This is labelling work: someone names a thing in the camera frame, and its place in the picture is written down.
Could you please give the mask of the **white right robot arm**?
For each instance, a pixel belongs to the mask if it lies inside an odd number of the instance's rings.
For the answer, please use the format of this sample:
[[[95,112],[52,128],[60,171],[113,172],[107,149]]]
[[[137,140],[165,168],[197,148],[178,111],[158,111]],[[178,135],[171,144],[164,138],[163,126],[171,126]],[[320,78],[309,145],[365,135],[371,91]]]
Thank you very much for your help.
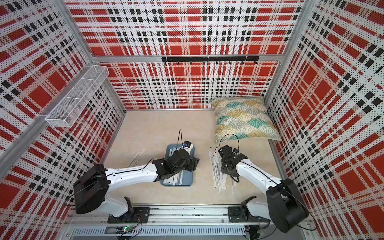
[[[310,216],[310,212],[296,184],[291,179],[279,179],[261,168],[257,167],[238,149],[232,149],[228,145],[219,149],[222,159],[221,172],[239,183],[243,177],[263,191],[267,202],[256,200],[255,196],[241,202],[239,208],[229,208],[231,222],[243,220],[255,223],[258,220],[267,220],[273,223],[277,229],[287,233],[293,227],[298,226]]]

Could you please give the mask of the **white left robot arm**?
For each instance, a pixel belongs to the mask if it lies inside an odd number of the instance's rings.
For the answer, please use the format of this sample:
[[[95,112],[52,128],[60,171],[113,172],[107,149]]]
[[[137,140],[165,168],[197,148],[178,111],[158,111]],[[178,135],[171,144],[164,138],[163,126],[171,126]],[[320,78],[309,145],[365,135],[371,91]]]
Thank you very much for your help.
[[[107,169],[103,164],[95,165],[74,183],[76,213],[99,211],[120,218],[131,213],[132,204],[128,197],[115,200],[110,193],[130,185],[166,180],[184,170],[194,172],[199,162],[187,150],[178,149],[167,159],[150,160],[143,166]]]

